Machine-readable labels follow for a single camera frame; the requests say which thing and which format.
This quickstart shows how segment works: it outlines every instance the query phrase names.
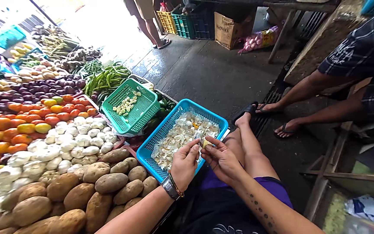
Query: person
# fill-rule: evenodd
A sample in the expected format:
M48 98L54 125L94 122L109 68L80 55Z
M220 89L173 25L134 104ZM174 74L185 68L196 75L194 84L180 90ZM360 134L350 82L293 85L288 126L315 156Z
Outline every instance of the person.
M224 143L206 136L206 140L215 146L206 145L201 156L211 169L202 181L188 220L179 233L324 233L292 209L283 184L263 155L249 125L251 113L256 115L255 110L256 105L251 104L239 115L235 122L237 129L227 135ZM180 193L194 177L199 157L198 142L199 139L190 141L174 154L170 171L174 184L171 186ZM174 192L167 193L166 180L96 233L149 233L178 197L174 197Z
M153 18L155 16L152 0L123 0L130 15L134 15L138 21L138 28L148 37L154 48L163 49L171 40L160 39Z
M319 67L301 80L280 101L259 104L257 113L282 111L288 105L307 100L326 88L372 77L370 84L335 105L312 115L296 118L274 132L292 136L302 125L345 121L374 121L374 17L352 31Z

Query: green crate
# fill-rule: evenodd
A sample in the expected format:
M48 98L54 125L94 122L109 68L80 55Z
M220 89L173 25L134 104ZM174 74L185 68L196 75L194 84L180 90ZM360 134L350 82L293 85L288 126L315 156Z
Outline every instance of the green crate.
M126 97L132 98L133 91L141 92L141 96L137 98L129 115L118 115L112 110L113 107L120 106ZM127 79L102 103L102 111L119 134L137 134L160 109L157 98L153 91L144 88L138 81Z
M188 39L196 38L193 21L189 15L181 14L180 5L174 8L171 12L171 16L174 19L175 28L179 36Z

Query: plastic crate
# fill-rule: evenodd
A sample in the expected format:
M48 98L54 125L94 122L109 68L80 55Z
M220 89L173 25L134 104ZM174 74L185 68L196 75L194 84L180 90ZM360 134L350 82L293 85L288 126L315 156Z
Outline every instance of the plastic crate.
M374 15L374 0L366 0L363 8L360 12L362 15L373 16Z
M175 30L174 20L172 19L171 12L157 11L158 17L164 27L164 32L177 34Z
M166 137L180 115L188 111L209 120L215 125L218 125L220 133L217 135L217 139L221 139L229 125L227 123L227 120L217 114L214 114L210 110L205 109L199 104L189 99L181 100L137 151L138 161L158 180L159 183L162 183L163 180L168 176L168 172L166 170L162 170L155 162L155 160L151 157L154 146L159 140ZM200 157L198 167L196 169L196 174L204 163L205 160Z
M0 48L8 49L25 39L25 34L15 25L0 34Z
M189 15L182 15L180 5L178 5L171 12L172 18L174 19L175 29L177 34L181 37L188 39L195 39L195 31L193 21Z
M134 90L141 92L141 96L137 98L129 115L118 115L116 111L112 110L113 107L122 104L122 100L126 97L132 98ZM137 134L160 109L157 98L153 91L144 88L141 83L134 79L127 79L108 96L101 108L119 134Z

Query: forearm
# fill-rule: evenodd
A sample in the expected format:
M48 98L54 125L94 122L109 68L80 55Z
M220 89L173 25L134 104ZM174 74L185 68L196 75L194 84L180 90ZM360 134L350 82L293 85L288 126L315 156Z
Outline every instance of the forearm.
M97 234L148 234L174 200L162 186L154 189L133 207L109 221Z
M245 171L234 189L270 234L323 234L302 215L274 197Z

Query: plastic bag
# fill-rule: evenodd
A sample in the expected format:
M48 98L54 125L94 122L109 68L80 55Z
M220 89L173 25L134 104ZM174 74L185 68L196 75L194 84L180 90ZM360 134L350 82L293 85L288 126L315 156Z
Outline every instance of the plastic bag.
M278 40L280 32L281 30L278 26L273 26L267 30L253 33L252 35L242 39L245 41L245 45L243 46L243 49L241 49L238 53L246 53L249 51L274 45L276 43L276 40Z

